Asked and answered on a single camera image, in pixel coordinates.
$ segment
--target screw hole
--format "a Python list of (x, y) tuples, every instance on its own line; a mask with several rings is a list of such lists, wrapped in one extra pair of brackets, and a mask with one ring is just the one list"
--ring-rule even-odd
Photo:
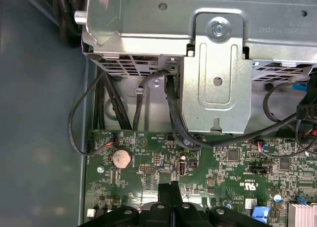
[(166, 4), (166, 3), (160, 3), (160, 4), (158, 5), (158, 9), (159, 9), (160, 11), (166, 10), (166, 9), (167, 9), (167, 4)]
[(216, 86), (222, 85), (222, 79), (220, 77), (216, 77), (213, 79), (213, 84)]
[(303, 16), (303, 17), (306, 17), (307, 16), (307, 11), (305, 11), (305, 10), (302, 10), (302, 12), (301, 12), (301, 15)]

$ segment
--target metal tab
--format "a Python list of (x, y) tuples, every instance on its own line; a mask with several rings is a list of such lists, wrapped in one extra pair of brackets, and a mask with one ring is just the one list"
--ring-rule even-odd
[(184, 58), (181, 88), (181, 110), (189, 131), (220, 127), (223, 133), (244, 132), (251, 114), (252, 61), (243, 59), (242, 49), (240, 15), (197, 16), (195, 56)]

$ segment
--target silver metal frame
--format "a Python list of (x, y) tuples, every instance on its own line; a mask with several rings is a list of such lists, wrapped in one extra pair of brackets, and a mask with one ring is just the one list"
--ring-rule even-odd
[[(316, 2), (87, 0), (78, 21), (86, 22), (87, 54), (105, 59), (123, 54), (183, 57), (181, 110), (188, 130), (243, 133), (250, 117), (252, 60), (262, 65), (317, 63)], [(202, 14), (208, 15), (203, 26)], [(297, 74), (296, 69), (290, 76), (284, 69), (279, 72), (274, 79), (257, 72), (257, 80), (287, 80)], [(215, 86), (213, 80), (219, 78), (221, 85)]]

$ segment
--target black connector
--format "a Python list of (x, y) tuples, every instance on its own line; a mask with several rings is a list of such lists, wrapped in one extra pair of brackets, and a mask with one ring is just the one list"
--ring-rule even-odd
[(317, 75), (312, 75), (307, 85), (305, 97), (297, 105), (298, 120), (317, 121)]

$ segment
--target sticker label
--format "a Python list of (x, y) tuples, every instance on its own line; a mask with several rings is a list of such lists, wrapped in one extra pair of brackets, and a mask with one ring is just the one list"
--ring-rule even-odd
[(246, 198), (244, 209), (252, 210), (257, 205), (258, 205), (258, 200), (257, 199)]

